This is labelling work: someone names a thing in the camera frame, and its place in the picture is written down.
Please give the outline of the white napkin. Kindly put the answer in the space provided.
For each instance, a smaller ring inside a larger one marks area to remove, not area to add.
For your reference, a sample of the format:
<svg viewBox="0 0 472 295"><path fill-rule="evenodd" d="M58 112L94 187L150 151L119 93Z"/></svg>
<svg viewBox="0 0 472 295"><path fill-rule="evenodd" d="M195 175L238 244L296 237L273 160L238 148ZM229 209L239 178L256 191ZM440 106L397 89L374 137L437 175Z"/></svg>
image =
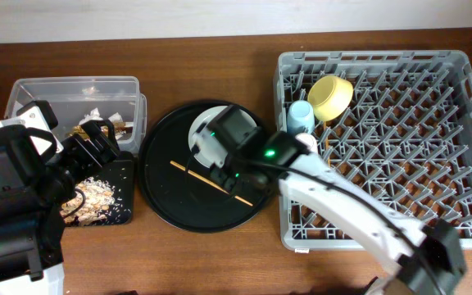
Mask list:
<svg viewBox="0 0 472 295"><path fill-rule="evenodd" d="M123 121L122 116L118 112L116 112L113 115L109 116L107 119L113 125L117 125L117 126L120 126L120 127L125 126L125 122ZM103 120L98 108L92 109L91 112L89 112L87 115L85 115L84 118L79 122L79 125L83 125L84 123L87 123L90 120Z"/></svg>

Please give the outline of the food scraps and rice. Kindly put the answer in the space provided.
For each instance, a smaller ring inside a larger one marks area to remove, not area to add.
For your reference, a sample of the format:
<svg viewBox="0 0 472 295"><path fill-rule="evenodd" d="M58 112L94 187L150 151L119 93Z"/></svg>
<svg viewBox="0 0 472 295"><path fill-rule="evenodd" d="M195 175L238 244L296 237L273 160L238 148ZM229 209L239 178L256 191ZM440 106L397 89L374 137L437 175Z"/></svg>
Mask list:
<svg viewBox="0 0 472 295"><path fill-rule="evenodd" d="M133 215L129 184L90 177L75 187L75 198L62 204L60 214L68 227L124 225Z"/></svg>

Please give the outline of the gold snack wrapper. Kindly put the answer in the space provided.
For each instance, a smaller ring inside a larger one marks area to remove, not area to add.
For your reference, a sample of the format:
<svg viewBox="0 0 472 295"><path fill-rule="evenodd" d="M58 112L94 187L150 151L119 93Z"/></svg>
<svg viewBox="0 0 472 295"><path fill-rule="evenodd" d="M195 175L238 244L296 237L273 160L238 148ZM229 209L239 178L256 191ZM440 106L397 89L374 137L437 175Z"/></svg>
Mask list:
<svg viewBox="0 0 472 295"><path fill-rule="evenodd" d="M113 122L114 129L115 129L115 138L116 140L120 140L127 136L127 134L131 134L134 129L133 122ZM81 126L74 127L66 136L71 136L74 134L78 134L83 139L89 139L89 136L85 133Z"/></svg>

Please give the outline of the pink cup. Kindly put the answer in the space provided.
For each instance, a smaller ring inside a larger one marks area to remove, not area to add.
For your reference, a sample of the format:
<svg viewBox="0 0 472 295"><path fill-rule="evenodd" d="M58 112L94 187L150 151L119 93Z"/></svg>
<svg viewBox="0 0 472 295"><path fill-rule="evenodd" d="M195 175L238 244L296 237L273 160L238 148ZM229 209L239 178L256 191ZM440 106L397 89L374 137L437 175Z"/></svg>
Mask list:
<svg viewBox="0 0 472 295"><path fill-rule="evenodd" d="M300 133L295 136L295 139L303 143L311 152L318 152L318 143L313 135Z"/></svg>

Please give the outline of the blue cup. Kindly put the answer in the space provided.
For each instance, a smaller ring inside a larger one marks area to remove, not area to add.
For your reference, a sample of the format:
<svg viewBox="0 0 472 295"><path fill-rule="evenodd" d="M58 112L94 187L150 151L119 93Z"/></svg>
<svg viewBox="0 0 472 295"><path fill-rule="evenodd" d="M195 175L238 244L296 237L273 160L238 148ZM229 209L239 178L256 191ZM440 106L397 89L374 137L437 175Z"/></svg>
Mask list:
<svg viewBox="0 0 472 295"><path fill-rule="evenodd" d="M292 135L311 134L315 129L315 117L312 105L304 100L293 102L287 114L287 132Z"/></svg>

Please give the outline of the yellow bowl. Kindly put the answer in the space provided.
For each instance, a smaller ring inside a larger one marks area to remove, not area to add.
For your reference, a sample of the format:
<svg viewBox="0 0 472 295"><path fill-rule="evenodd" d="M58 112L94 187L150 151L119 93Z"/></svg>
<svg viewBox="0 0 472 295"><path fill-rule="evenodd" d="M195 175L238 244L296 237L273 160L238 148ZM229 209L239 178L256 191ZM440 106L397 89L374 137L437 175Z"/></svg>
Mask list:
<svg viewBox="0 0 472 295"><path fill-rule="evenodd" d="M313 84L307 101L312 105L316 119L330 121L348 108L353 93L351 82L335 75L327 75Z"/></svg>

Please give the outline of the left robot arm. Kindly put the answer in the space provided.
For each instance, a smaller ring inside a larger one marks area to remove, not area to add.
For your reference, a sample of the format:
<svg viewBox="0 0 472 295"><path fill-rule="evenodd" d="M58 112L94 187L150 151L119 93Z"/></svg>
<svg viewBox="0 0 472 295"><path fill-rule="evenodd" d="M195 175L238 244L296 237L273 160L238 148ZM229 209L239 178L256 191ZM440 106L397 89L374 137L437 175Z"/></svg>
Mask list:
<svg viewBox="0 0 472 295"><path fill-rule="evenodd" d="M0 294L63 292L61 205L120 153L109 120L82 128L88 137L65 139L61 153L49 131L0 128Z"/></svg>

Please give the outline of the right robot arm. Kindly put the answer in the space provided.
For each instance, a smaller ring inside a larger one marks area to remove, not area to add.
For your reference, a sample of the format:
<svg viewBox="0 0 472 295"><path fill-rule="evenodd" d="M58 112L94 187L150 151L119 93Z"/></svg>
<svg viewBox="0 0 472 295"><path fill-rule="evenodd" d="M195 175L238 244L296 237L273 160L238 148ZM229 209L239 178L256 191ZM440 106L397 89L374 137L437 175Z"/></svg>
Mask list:
<svg viewBox="0 0 472 295"><path fill-rule="evenodd" d="M452 294L467 271L457 231L393 210L331 169L291 134L268 135L229 105L192 136L211 158L211 176L234 191L242 181L274 188L337 226L386 271L367 294Z"/></svg>

